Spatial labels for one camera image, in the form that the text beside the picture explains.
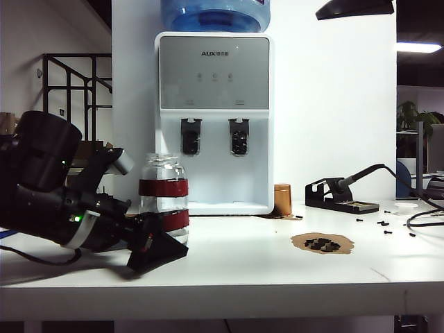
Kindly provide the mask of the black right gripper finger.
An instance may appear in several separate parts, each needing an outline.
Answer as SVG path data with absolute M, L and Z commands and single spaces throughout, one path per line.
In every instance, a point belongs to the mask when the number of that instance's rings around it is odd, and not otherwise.
M 332 0 L 316 11 L 316 18 L 326 20 L 393 13 L 393 2 L 390 0 Z

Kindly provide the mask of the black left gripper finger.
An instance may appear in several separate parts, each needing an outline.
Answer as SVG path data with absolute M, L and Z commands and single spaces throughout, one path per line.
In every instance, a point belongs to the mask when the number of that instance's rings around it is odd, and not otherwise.
M 160 266 L 187 256 L 188 247 L 166 232 L 149 232 L 128 243 L 131 251 L 126 266 L 137 274 L 145 274 Z

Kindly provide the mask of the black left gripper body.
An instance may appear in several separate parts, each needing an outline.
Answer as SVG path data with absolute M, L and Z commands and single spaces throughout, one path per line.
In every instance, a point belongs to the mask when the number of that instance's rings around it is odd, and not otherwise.
M 101 200 L 76 216 L 74 224 L 77 229 L 64 247 L 103 252 L 120 246 L 135 252 L 146 252 L 163 237 L 159 214 L 128 214 L 129 204 L 117 200 L 109 206 L 109 212 L 105 208 L 105 201 Z

